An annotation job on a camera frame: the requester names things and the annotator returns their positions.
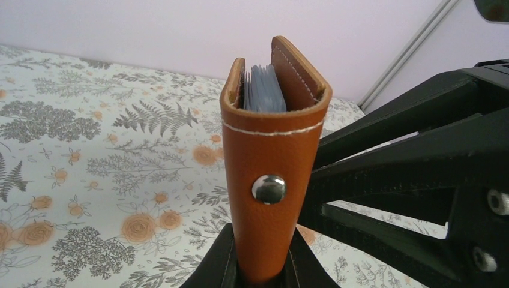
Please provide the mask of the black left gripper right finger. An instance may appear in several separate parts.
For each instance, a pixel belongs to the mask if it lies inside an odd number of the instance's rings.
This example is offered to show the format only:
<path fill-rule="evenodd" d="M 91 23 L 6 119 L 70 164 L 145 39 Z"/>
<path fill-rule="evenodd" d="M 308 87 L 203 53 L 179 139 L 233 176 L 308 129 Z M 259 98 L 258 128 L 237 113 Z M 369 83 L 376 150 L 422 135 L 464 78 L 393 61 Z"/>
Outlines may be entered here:
<path fill-rule="evenodd" d="M 301 236 L 298 229 L 289 246 L 286 258 L 286 287 L 338 288 Z"/>

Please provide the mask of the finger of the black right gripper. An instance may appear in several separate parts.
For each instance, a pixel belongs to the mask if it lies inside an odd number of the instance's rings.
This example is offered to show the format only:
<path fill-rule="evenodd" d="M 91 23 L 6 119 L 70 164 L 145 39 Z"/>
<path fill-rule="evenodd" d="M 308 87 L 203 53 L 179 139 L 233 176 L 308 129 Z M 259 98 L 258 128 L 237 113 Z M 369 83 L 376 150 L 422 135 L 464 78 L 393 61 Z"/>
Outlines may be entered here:
<path fill-rule="evenodd" d="M 413 132 L 422 133 L 508 107 L 508 68 L 439 73 L 321 139 L 314 169 Z"/>

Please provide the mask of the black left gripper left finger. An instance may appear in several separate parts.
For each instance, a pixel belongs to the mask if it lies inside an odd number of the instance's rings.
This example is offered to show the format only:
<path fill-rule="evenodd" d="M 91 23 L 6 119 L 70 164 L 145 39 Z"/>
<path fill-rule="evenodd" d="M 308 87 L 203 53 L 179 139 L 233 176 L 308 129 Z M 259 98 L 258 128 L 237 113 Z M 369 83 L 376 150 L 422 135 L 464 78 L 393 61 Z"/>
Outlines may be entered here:
<path fill-rule="evenodd" d="M 228 223 L 181 288 L 235 288 L 238 282 L 233 226 Z"/>

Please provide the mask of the brown leather card holder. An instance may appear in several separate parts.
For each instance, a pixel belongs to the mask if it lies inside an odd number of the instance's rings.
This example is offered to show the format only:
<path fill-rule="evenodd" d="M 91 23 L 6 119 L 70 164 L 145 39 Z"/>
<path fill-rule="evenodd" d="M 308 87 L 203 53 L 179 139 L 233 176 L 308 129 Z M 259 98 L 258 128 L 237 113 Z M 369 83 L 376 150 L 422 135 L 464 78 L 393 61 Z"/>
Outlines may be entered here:
<path fill-rule="evenodd" d="M 242 108 L 243 58 L 234 61 L 220 95 L 238 265 L 244 280 L 255 285 L 275 279 L 283 269 L 332 98 L 325 78 L 281 35 L 271 41 L 271 65 L 285 112 Z"/>

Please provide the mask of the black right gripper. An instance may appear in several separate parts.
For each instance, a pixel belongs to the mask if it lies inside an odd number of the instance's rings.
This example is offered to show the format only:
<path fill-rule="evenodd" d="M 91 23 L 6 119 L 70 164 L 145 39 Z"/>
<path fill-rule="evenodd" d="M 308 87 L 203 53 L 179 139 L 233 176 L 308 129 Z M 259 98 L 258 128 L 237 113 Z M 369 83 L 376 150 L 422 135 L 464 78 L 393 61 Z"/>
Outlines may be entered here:
<path fill-rule="evenodd" d="M 298 222 L 429 287 L 507 287 L 508 107 L 313 168 Z"/>

